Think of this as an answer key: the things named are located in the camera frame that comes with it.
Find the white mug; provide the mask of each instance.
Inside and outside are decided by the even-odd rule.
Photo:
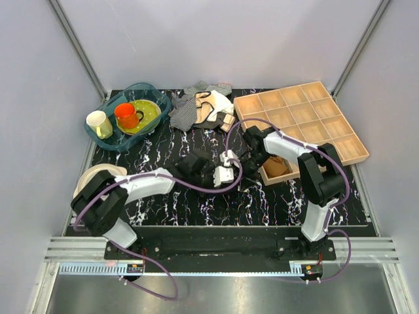
[[[100,139],[107,139],[112,135],[111,121],[103,111],[97,110],[90,113],[86,118],[86,123]]]

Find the wooden compartment organizer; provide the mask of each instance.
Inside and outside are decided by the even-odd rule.
[[[271,121],[286,134],[307,143],[333,144],[344,166],[366,160],[369,153],[341,113],[321,82],[271,90],[234,99],[238,118],[261,118]],[[247,121],[244,130],[258,126],[264,130],[268,124]],[[266,185],[295,179],[300,176],[298,166],[284,160],[289,173],[268,177],[260,168]]]

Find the black marble surface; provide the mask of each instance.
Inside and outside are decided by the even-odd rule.
[[[261,91],[233,90],[229,98],[232,100]],[[246,150],[242,134],[242,129],[237,129],[230,139],[230,147],[237,155]],[[167,118],[143,142],[127,152],[117,153],[96,147],[92,166],[110,163],[125,167],[128,174],[134,174],[164,167],[194,148],[219,160],[225,138],[226,133],[222,130],[182,132],[171,129]],[[367,225],[354,176],[350,167],[345,167],[345,170],[351,186],[350,198],[338,206],[331,224]],[[235,190],[222,195],[199,194],[177,184],[169,194],[128,204],[121,218],[132,226],[298,226],[304,221],[306,206],[299,179],[270,186],[265,186],[259,179],[243,192]]]

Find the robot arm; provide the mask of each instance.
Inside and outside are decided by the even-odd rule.
[[[245,175],[252,175],[272,155],[281,156],[298,164],[302,189],[308,198],[307,214],[299,237],[299,249],[308,254],[318,250],[327,239],[327,231],[323,225],[330,206],[336,203],[344,192],[344,178],[331,162],[306,148],[308,143],[297,139],[287,140],[283,137],[285,134],[281,133],[279,135],[272,128],[264,131],[255,126],[248,128],[244,139],[252,151],[245,160],[241,160],[241,163]],[[326,143],[321,146],[310,144],[310,146],[322,151],[342,167],[332,144]],[[325,167],[326,170],[321,172],[319,166]]]
[[[254,175],[272,155],[284,157],[299,165],[302,188],[308,198],[308,209],[298,247],[303,254],[315,253],[327,238],[323,228],[327,211],[332,204],[337,202],[340,194],[344,191],[342,176],[330,162],[321,158],[319,154],[305,148],[305,145],[300,146],[284,139],[272,128],[260,131],[253,126],[246,130],[244,139],[251,147],[248,155],[240,160],[245,176]],[[326,143],[317,149],[341,165],[333,145]],[[137,235],[129,224],[119,218],[124,205],[147,196],[166,194],[175,184],[173,180],[158,177],[157,173],[176,177],[205,188],[231,183],[234,180],[234,175],[227,159],[228,156],[232,156],[232,152],[227,152],[227,158],[225,155],[223,154],[224,158],[222,158],[224,167],[215,167],[210,156],[199,150],[194,150],[168,169],[158,168],[155,171],[143,173],[141,178],[135,180],[130,179],[137,175],[114,177],[108,171],[100,171],[74,198],[71,207],[76,214],[80,214],[104,188],[123,180],[127,181],[95,202],[82,218],[92,236],[106,237],[127,248],[136,241]],[[319,166],[326,167],[326,171],[322,173]]]

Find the mug handle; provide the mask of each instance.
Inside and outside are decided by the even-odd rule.
[[[137,114],[140,114],[141,115],[141,118],[138,118],[138,122],[141,122],[141,120],[144,119],[144,112],[141,111],[141,110],[137,110]]]
[[[96,134],[98,135],[99,138],[102,137],[102,133],[101,133],[100,128],[98,126],[96,126]]]

